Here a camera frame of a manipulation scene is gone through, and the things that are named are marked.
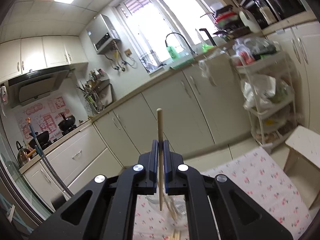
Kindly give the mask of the pale single chopstick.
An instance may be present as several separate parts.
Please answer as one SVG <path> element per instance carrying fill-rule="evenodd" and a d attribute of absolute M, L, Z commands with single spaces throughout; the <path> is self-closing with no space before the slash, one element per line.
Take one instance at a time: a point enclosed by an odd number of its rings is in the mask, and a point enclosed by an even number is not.
<path fill-rule="evenodd" d="M 170 213 L 172 219 L 176 222 L 177 221 L 177 211 L 176 211 L 174 200 L 172 199 L 171 196 L 166 196 L 164 198 L 164 200 L 165 200 L 165 204 L 167 206 L 167 209 L 169 210 L 169 213 Z"/>

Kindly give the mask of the wooden chopstick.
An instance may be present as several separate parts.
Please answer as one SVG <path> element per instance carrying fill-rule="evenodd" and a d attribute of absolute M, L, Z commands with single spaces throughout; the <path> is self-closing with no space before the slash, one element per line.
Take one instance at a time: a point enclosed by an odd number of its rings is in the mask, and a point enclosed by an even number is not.
<path fill-rule="evenodd" d="M 176 216 L 175 216 L 175 213 L 173 211 L 173 209 L 171 208 L 171 205 L 170 205 L 170 202 L 168 201 L 168 198 L 166 196 L 163 197 L 164 198 L 164 202 L 167 206 L 167 209 L 172 217 L 172 219 L 175 221 L 176 220 Z"/>
<path fill-rule="evenodd" d="M 175 236 L 175 233 L 173 232 L 173 233 L 170 235 L 169 240 L 174 240 L 174 239 L 175 239 L 174 236 Z"/>
<path fill-rule="evenodd" d="M 158 131 L 158 176 L 159 176 L 159 210 L 163 210 L 163 179 L 164 179 L 164 164 L 163 164 L 163 111 L 157 109 L 157 131 Z"/>
<path fill-rule="evenodd" d="M 181 238 L 181 231 L 175 231 L 173 235 L 173 240 L 180 240 Z"/>

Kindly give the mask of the cream kitchen cabinets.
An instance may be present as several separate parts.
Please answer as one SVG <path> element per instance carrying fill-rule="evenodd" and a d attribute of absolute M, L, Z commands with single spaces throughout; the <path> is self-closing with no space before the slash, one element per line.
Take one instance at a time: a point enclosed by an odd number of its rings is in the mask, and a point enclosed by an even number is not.
<path fill-rule="evenodd" d="M 267 152 L 297 124 L 319 126 L 316 69 L 319 22 L 309 11 L 168 70 L 111 104 L 20 169 L 46 207 L 97 174 L 117 175 L 158 138 L 184 159 L 229 148 L 248 136 Z"/>

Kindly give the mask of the kitchen faucet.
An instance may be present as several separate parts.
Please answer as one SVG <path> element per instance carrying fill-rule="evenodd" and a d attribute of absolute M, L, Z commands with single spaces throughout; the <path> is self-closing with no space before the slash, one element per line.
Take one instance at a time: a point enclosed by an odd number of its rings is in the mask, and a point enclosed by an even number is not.
<path fill-rule="evenodd" d="M 165 45 L 166 45 L 166 46 L 168 46 L 167 39 L 168 39 L 168 37 L 169 37 L 170 35 L 178 36 L 177 39 L 179 40 L 180 45 L 181 45 L 181 46 L 186 45 L 186 46 L 189 48 L 189 50 L 190 50 L 190 52 L 191 52 L 191 54 L 192 54 L 193 56 L 196 56 L 196 55 L 197 55 L 197 53 L 193 50 L 192 46 L 189 44 L 189 42 L 187 41 L 187 39 L 186 39 L 181 33 L 179 33 L 179 32 L 173 31 L 173 32 L 169 33 L 169 34 L 165 37 Z"/>

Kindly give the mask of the clear glass jar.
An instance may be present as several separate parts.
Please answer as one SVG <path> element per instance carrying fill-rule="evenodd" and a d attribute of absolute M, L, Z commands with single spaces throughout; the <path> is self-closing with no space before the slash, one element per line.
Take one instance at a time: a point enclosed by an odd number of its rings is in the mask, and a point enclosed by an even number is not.
<path fill-rule="evenodd" d="M 173 227 L 182 228 L 188 225 L 187 220 L 187 211 L 186 211 L 186 205 L 185 205 L 185 198 L 183 196 L 171 196 L 174 200 L 176 211 L 177 211 L 177 221 L 175 222 L 164 202 L 163 198 L 163 210 L 159 210 L 159 197 L 156 195 L 153 196 L 146 196 L 146 199 L 149 202 L 149 205 L 155 211 L 158 215 L 160 215 L 162 218 L 164 218 L 165 221 L 167 221 L 169 224 L 171 224 Z"/>

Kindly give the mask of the cherry print tablecloth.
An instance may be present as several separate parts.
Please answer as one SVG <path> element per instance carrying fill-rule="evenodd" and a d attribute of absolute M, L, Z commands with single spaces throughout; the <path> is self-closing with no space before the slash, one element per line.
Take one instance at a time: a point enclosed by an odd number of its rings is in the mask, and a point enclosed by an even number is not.
<path fill-rule="evenodd" d="M 263 239 L 283 226 L 293 239 L 312 222 L 302 197 L 283 169 L 260 147 L 204 171 L 220 239 Z M 137 197 L 133 239 L 190 239 L 185 195 Z"/>

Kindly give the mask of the black wok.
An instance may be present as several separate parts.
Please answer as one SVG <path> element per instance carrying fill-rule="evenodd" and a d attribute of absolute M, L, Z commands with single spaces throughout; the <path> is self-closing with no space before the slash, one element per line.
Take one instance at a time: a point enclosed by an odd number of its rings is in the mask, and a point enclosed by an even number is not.
<path fill-rule="evenodd" d="M 58 126 L 59 129 L 62 132 L 66 132 L 68 130 L 70 130 L 71 128 L 75 128 L 75 117 L 74 115 L 69 115 L 69 116 L 65 116 L 64 113 L 60 113 L 60 115 L 62 116 L 63 120 L 61 122 L 59 122 Z"/>

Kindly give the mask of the white wooden stool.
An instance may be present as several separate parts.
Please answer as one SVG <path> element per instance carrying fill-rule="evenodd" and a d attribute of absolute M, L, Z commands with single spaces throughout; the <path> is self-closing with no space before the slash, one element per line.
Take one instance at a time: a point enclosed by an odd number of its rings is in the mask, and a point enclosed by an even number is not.
<path fill-rule="evenodd" d="M 319 134 L 298 126 L 285 141 L 289 149 L 284 172 L 311 209 L 319 198 Z"/>

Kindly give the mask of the metal kettle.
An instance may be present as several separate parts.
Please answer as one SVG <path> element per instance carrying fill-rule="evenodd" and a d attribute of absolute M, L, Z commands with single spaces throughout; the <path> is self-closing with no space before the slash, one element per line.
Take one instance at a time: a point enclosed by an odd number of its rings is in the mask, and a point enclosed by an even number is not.
<path fill-rule="evenodd" d="M 18 150 L 17 161 L 20 167 L 23 167 L 29 161 L 31 161 L 28 154 L 31 152 L 28 148 L 24 148 L 19 141 L 16 141 L 16 147 Z"/>

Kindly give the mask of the utensil drying rack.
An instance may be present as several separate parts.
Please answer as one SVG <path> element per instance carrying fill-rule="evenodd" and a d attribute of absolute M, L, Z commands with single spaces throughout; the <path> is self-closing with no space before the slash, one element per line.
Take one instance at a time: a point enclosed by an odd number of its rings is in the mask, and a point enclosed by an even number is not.
<path fill-rule="evenodd" d="M 99 114 L 113 102 L 110 78 L 101 68 L 91 70 L 87 79 L 82 73 L 76 73 L 76 88 L 82 93 L 85 107 L 91 115 Z"/>

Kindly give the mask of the white plastic bag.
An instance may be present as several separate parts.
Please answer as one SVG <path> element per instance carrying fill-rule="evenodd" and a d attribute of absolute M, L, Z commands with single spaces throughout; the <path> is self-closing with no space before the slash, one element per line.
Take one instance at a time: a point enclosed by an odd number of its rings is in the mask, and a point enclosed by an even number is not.
<path fill-rule="evenodd" d="M 241 80 L 241 91 L 245 98 L 244 109 L 249 110 L 260 104 L 260 109 L 270 109 L 274 106 L 271 98 L 276 95 L 276 79 L 268 75 L 254 74 L 251 82 Z"/>

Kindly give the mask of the white storage rack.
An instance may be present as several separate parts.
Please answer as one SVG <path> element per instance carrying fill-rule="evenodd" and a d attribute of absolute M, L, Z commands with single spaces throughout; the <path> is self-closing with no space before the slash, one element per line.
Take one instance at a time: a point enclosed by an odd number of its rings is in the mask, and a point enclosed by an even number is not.
<path fill-rule="evenodd" d="M 233 50 L 251 135 L 270 153 L 298 124 L 289 58 L 278 42 L 262 37 L 237 38 Z"/>

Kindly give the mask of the range hood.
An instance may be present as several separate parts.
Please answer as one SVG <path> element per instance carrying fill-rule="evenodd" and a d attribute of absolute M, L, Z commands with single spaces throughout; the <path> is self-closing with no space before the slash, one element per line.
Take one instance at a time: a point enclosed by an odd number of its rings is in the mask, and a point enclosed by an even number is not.
<path fill-rule="evenodd" d="M 25 106 L 49 96 L 60 88 L 70 72 L 69 66 L 57 66 L 29 72 L 7 81 L 9 105 Z"/>

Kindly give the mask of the green dish soap bottle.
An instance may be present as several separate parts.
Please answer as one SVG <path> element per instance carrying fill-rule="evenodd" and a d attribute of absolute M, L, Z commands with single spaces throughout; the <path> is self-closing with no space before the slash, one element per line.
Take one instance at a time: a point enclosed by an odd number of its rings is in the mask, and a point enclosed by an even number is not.
<path fill-rule="evenodd" d="M 170 57 L 175 61 L 179 58 L 179 54 L 177 53 L 177 51 L 175 50 L 174 47 L 172 46 L 167 46 L 167 51 L 170 55 Z"/>

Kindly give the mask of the white water heater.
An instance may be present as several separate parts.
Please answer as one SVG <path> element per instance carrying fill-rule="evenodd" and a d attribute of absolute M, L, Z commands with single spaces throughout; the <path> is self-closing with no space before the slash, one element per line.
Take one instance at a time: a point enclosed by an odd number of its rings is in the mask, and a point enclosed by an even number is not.
<path fill-rule="evenodd" d="M 115 48 L 115 43 L 121 41 L 110 19 L 103 14 L 95 16 L 86 31 L 98 55 L 106 54 Z"/>

